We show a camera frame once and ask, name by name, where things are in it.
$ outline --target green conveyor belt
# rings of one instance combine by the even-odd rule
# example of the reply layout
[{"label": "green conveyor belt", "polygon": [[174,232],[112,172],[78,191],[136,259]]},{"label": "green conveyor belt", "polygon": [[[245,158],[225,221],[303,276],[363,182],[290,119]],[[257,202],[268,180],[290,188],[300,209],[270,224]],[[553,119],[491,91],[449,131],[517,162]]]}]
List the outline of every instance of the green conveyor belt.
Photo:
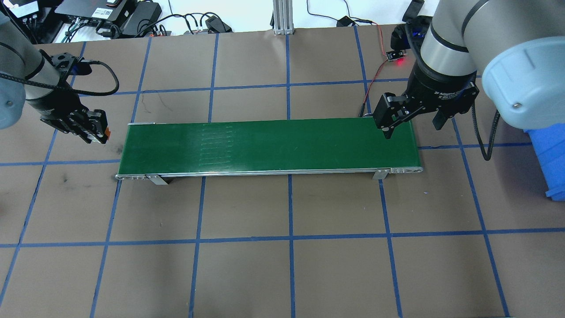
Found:
[{"label": "green conveyor belt", "polygon": [[354,172],[403,167],[420,167],[411,123],[396,128],[390,140],[384,139],[372,118],[132,124],[117,177]]}]

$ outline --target blue tape grid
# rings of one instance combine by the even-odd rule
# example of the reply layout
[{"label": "blue tape grid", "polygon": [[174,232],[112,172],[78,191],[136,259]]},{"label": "blue tape grid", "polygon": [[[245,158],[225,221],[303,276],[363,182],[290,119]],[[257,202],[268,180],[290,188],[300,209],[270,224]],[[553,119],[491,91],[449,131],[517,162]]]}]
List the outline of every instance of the blue tape grid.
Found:
[{"label": "blue tape grid", "polygon": [[[144,64],[140,76],[140,82],[138,85],[138,90],[134,92],[118,92],[116,94],[135,94],[136,100],[135,105],[132,111],[131,122],[134,122],[137,105],[139,103],[139,97],[142,93],[167,93],[167,92],[188,92],[188,91],[210,91],[210,107],[208,110],[208,121],[211,121],[212,118],[212,107],[213,107],[213,97],[215,90],[225,90],[225,89],[248,89],[248,88],[269,88],[269,87],[285,87],[286,88],[286,96],[287,96],[287,119],[291,117],[291,108],[290,108],[290,89],[291,87],[296,86],[311,86],[311,85],[341,85],[341,84],[359,84],[363,83],[365,87],[365,91],[367,89],[367,84],[370,82],[366,78],[365,68],[364,68],[364,61],[363,55],[361,51],[361,45],[359,41],[358,30],[354,27],[355,33],[355,40],[357,42],[357,48],[359,53],[359,60],[362,69],[362,76],[363,80],[351,80],[351,81],[325,81],[325,82],[313,82],[313,83],[291,83],[290,82],[290,53],[289,53],[289,36],[286,35],[286,83],[285,84],[270,84],[270,85],[244,85],[244,86],[230,86],[230,87],[216,87],[214,84],[215,82],[215,72],[216,72],[216,61],[218,56],[218,42],[219,42],[219,35],[216,35],[215,39],[215,47],[214,47],[214,62],[212,67],[212,80],[210,87],[206,88],[186,88],[186,89],[162,89],[162,90],[150,90],[150,91],[142,91],[142,83],[145,76],[145,70],[147,66],[147,60],[149,58],[149,52],[151,47],[151,38],[148,39],[147,42],[147,49],[144,59]],[[81,55],[84,53],[86,49],[86,42],[83,43]],[[386,82],[386,81],[406,81],[406,78],[399,78],[399,79],[377,79],[378,82]],[[71,80],[71,85],[74,83],[75,78],[73,77]],[[77,246],[102,246],[104,247],[101,266],[99,269],[97,285],[95,288],[95,293],[93,297],[92,308],[90,312],[90,317],[94,317],[95,309],[97,305],[97,299],[99,294],[99,289],[102,281],[103,270],[105,266],[107,250],[109,246],[135,246],[135,245],[154,245],[154,244],[195,244],[195,251],[194,251],[194,262],[193,262],[193,274],[192,274],[192,285],[191,291],[189,296],[189,317],[194,316],[194,298],[195,298],[195,290],[196,290],[196,279],[197,279],[197,269],[198,269],[198,254],[199,254],[199,245],[201,243],[228,243],[228,242],[260,242],[260,241],[289,241],[289,268],[290,268],[290,299],[291,299],[291,316],[295,317],[295,288],[294,288],[294,241],[295,240],[321,240],[321,239],[356,239],[356,238],[385,238],[387,239],[388,249],[389,249],[389,260],[391,266],[391,274],[393,279],[393,286],[394,286],[394,294],[396,297],[397,302],[397,312],[398,316],[402,318],[402,306],[401,306],[401,296],[400,291],[398,288],[398,279],[397,279],[397,272],[396,266],[394,262],[394,250],[393,250],[393,242],[392,238],[400,238],[400,237],[440,237],[440,236],[453,236],[453,235],[482,235],[485,239],[486,249],[489,254],[489,259],[491,262],[491,266],[493,269],[494,278],[496,281],[496,285],[499,291],[499,296],[501,299],[502,307],[505,312],[505,316],[510,316],[509,309],[505,300],[504,292],[502,289],[502,284],[500,282],[500,278],[498,275],[496,262],[494,259],[493,251],[490,246],[489,235],[490,234],[519,234],[519,233],[559,233],[565,232],[565,227],[551,227],[551,228],[536,228],[536,229],[501,229],[501,230],[488,230],[486,228],[483,215],[480,209],[480,204],[478,197],[476,195],[475,185],[473,183],[471,171],[467,162],[467,157],[465,154],[465,149],[467,148],[478,148],[478,144],[463,144],[461,141],[461,137],[459,134],[459,130],[457,128],[457,123],[454,119],[452,119],[454,124],[455,133],[457,136],[457,145],[442,145],[439,147],[432,147],[432,146],[422,146],[419,147],[421,150],[433,150],[433,149],[460,149],[462,159],[465,165],[466,173],[468,176],[468,180],[470,183],[471,191],[473,194],[473,199],[475,201],[476,209],[477,209],[477,216],[479,218],[481,224],[481,230],[477,231],[436,231],[436,232],[419,232],[419,233],[392,233],[390,231],[390,225],[388,221],[388,211],[386,208],[386,198],[385,198],[385,190],[383,182],[379,182],[379,190],[381,195],[381,204],[383,206],[383,217],[385,222],[385,233],[365,233],[365,234],[335,234],[335,235],[294,235],[293,234],[293,197],[292,197],[292,176],[288,175],[288,204],[289,204],[289,235],[288,236],[276,236],[276,237],[241,237],[241,238],[212,238],[212,239],[202,239],[200,236],[201,228],[202,228],[202,215],[203,215],[203,204],[205,198],[205,187],[206,187],[206,178],[202,178],[202,185],[201,185],[201,197],[200,197],[200,205],[199,205],[199,212],[198,212],[198,225],[197,225],[197,236],[196,239],[177,239],[177,240],[141,240],[141,241],[110,241],[112,225],[115,217],[116,206],[118,203],[119,192],[121,188],[121,181],[118,181],[116,186],[116,192],[114,196],[114,203],[112,205],[112,212],[111,217],[108,223],[108,230],[106,235],[106,240],[104,242],[63,242],[63,243],[23,243],[23,238],[25,236],[25,232],[29,223],[29,219],[33,212],[33,206],[35,204],[37,193],[39,191],[41,181],[43,179],[43,175],[45,173],[45,169],[48,165],[90,165],[90,164],[111,164],[117,163],[119,160],[91,160],[91,161],[49,161],[49,157],[53,150],[53,145],[55,143],[55,139],[57,137],[57,132],[54,131],[53,137],[51,138],[51,142],[46,153],[45,159],[42,162],[7,162],[7,163],[0,163],[1,166],[42,166],[41,173],[34,191],[34,194],[31,199],[31,203],[29,205],[28,212],[26,214],[26,218],[24,221],[24,226],[20,233],[20,238],[18,243],[14,244],[0,244],[0,248],[15,248],[14,255],[12,257],[12,261],[10,263],[10,267],[8,270],[8,274],[6,276],[5,282],[2,287],[2,291],[0,293],[0,306],[4,300],[7,287],[9,285],[10,277],[14,270],[14,266],[16,263],[16,259],[18,257],[19,251],[21,248],[31,248],[31,247],[77,247]],[[529,146],[531,143],[503,143],[503,144],[495,144],[495,147],[521,147],[521,146]]]}]

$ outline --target white floor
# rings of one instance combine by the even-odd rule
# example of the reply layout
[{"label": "white floor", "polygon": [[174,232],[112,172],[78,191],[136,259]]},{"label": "white floor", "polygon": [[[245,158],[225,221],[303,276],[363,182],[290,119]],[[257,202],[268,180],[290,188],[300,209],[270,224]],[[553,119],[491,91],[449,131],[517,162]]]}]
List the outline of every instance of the white floor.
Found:
[{"label": "white floor", "polygon": [[[167,0],[153,0],[161,5],[161,18],[171,14]],[[340,19],[347,15],[344,0],[308,0],[310,12],[328,15]],[[235,32],[264,31],[270,28],[273,11],[270,0],[170,0],[173,13],[186,14],[191,12],[212,11],[220,15]],[[402,15],[411,0],[348,0],[352,16],[375,21],[379,24],[394,24],[402,22]],[[433,15],[439,0],[427,0],[420,12],[421,15]],[[306,11],[306,0],[293,1],[293,20],[295,28],[324,28],[335,27],[336,22],[327,18],[311,16]],[[162,23],[172,31],[172,35],[186,32],[186,24],[180,18],[169,18]],[[68,24],[64,25],[54,42],[61,42]],[[94,28],[83,28],[73,38],[73,42],[106,40],[96,33]]]}]

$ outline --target blue plastic bin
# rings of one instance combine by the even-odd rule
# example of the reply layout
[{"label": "blue plastic bin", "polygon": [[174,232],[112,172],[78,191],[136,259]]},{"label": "blue plastic bin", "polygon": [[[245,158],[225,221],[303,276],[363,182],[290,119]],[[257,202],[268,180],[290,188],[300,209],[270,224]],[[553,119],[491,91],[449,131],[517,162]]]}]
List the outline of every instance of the blue plastic bin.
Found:
[{"label": "blue plastic bin", "polygon": [[528,130],[549,191],[554,201],[565,201],[565,124]]}]

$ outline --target robotic arm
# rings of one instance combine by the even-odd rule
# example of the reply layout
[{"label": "robotic arm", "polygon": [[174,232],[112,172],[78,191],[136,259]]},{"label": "robotic arm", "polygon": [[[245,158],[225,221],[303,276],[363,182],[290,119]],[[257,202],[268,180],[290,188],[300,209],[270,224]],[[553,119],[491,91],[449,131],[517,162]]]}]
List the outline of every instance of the robotic arm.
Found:
[{"label": "robotic arm", "polygon": [[388,139],[399,124],[437,111],[440,130],[474,106],[477,71],[508,124],[539,129],[565,122],[564,15],[562,0],[441,0],[433,19],[406,19],[391,45],[412,48],[416,63],[404,93],[381,96],[377,127]]},{"label": "robotic arm", "polygon": [[[116,87],[110,92],[87,92],[72,89],[71,75],[88,75],[90,65],[105,66],[114,77]],[[110,135],[106,113],[90,111],[81,104],[79,93],[106,96],[115,93],[119,82],[108,65],[86,61],[68,53],[54,57],[37,50],[0,12],[0,129],[16,123],[21,117],[24,100],[41,114],[41,121],[57,130],[81,137],[85,142],[106,143]]]}]

